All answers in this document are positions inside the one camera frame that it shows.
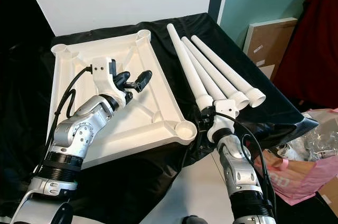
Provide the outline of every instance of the white plastic tube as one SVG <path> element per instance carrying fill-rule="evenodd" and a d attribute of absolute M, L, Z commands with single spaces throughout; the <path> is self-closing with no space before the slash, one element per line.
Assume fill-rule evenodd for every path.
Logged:
<path fill-rule="evenodd" d="M 189 41 L 185 36 L 182 37 L 182 42 L 188 47 L 191 53 L 199 61 L 201 66 L 222 90 L 229 99 L 233 99 L 238 110 L 245 108 L 249 104 L 249 99 L 239 92 L 217 69 L 212 63 Z"/>
<path fill-rule="evenodd" d="M 184 48 L 189 55 L 189 58 L 194 65 L 197 74 L 200 76 L 200 79 L 202 80 L 202 83 L 204 87 L 206 88 L 208 94 L 215 100 L 225 100 L 226 96 L 223 94 L 223 92 L 220 90 L 220 88 L 216 85 L 216 83 L 211 79 L 209 74 L 205 71 L 205 69 L 201 66 L 201 64 L 197 61 L 197 59 L 194 57 L 194 55 L 191 53 L 191 51 L 188 49 L 188 47 L 183 43 Z M 239 110 L 237 107 L 235 107 L 235 116 L 237 117 L 239 115 Z"/>
<path fill-rule="evenodd" d="M 184 70 L 185 76 L 188 80 L 190 88 L 194 94 L 197 106 L 199 107 L 200 111 L 204 108 L 212 106 L 213 99 L 211 96 L 208 95 L 206 89 L 198 76 L 195 67 L 193 66 L 184 46 L 180 40 L 179 35 L 176 32 L 176 29 L 173 24 L 168 24 L 167 29 L 171 38 L 171 41 L 174 44 L 176 53 L 179 57 L 181 62 L 182 68 Z"/>
<path fill-rule="evenodd" d="M 216 53 L 214 53 L 197 36 L 193 35 L 191 40 L 205 54 L 205 56 L 230 80 L 230 82 L 240 91 L 242 91 L 250 100 L 250 106 L 255 108 L 262 104 L 266 96 L 257 88 L 250 85 L 241 75 L 236 73 L 227 63 L 225 63 Z"/>

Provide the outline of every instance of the silver robot arm segment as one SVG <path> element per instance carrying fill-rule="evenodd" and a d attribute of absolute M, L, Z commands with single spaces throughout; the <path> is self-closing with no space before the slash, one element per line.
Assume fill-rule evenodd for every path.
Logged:
<path fill-rule="evenodd" d="M 224 168 L 233 224 L 275 224 L 271 204 L 263 197 L 255 170 L 245 158 L 238 137 L 223 135 L 217 142 L 217 150 Z"/>
<path fill-rule="evenodd" d="M 125 89 L 141 92 L 152 76 L 151 71 L 144 71 L 135 82 L 127 82 L 130 73 L 116 75 L 115 61 L 108 58 L 93 59 L 91 72 L 99 95 L 91 97 L 55 128 L 54 140 L 37 175 L 31 179 L 11 224 L 71 223 L 72 208 L 68 201 L 77 189 L 76 177 L 88 147 L 114 112 L 124 108 L 133 98 L 132 92 Z"/>

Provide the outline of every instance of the cardboard box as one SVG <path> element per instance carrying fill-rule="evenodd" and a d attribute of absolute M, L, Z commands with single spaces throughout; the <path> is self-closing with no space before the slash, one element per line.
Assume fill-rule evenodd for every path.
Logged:
<path fill-rule="evenodd" d="M 318 192 L 338 217 L 338 178 L 331 179 Z"/>
<path fill-rule="evenodd" d="M 250 24 L 243 52 L 272 81 L 296 26 L 296 18 Z"/>

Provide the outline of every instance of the table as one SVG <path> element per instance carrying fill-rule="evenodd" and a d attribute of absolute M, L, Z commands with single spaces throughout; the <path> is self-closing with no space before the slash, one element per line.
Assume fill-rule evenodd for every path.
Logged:
<path fill-rule="evenodd" d="M 51 46 L 127 35 L 141 29 L 150 30 L 151 45 L 177 103 L 184 117 L 195 122 L 194 97 L 167 32 L 168 23 L 174 24 L 180 36 L 190 38 L 193 34 L 197 35 L 249 83 L 266 94 L 267 99 L 261 106 L 255 109 L 247 107 L 241 110 L 238 117 L 255 132 L 262 147 L 283 144 L 317 125 L 299 113 L 206 13 L 59 36 L 52 40 Z M 34 104 L 40 107 L 39 113 L 47 118 L 46 102 L 50 96 L 46 93 L 51 89 L 49 77 L 52 75 L 54 60 L 51 53 L 44 54 L 40 59 L 40 67 L 35 69 L 42 70 L 45 67 L 50 73 L 47 77 L 46 73 L 43 74 L 46 78 L 38 78 L 40 89 L 32 88 L 31 94 L 41 96 L 39 93 L 41 89 L 44 90 L 43 105 Z M 32 145 L 38 146 L 35 148 L 38 153 L 43 137 L 41 133 L 37 141 L 28 134 L 25 143 L 29 145 L 35 142 Z M 213 149 L 214 145 L 207 140 L 205 132 L 201 132 L 189 146 L 172 143 L 83 170 L 78 179 L 77 197 L 72 201 L 75 214 L 104 223 L 139 223 L 163 198 L 181 168 L 200 160 Z"/>

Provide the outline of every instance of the pipe end cap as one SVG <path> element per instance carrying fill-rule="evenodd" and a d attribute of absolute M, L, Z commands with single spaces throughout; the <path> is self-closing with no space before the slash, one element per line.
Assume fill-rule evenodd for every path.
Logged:
<path fill-rule="evenodd" d="M 202 95 L 196 99 L 197 106 L 199 110 L 203 110 L 209 106 L 212 106 L 213 99 L 209 95 Z"/>
<path fill-rule="evenodd" d="M 228 97 L 232 99 L 236 103 L 236 107 L 238 110 L 244 109 L 249 104 L 249 99 L 242 92 L 237 91 Z"/>
<path fill-rule="evenodd" d="M 266 99 L 266 95 L 264 95 L 258 88 L 251 88 L 245 93 L 245 95 L 249 98 L 250 106 L 252 108 L 256 108 L 261 105 Z"/>

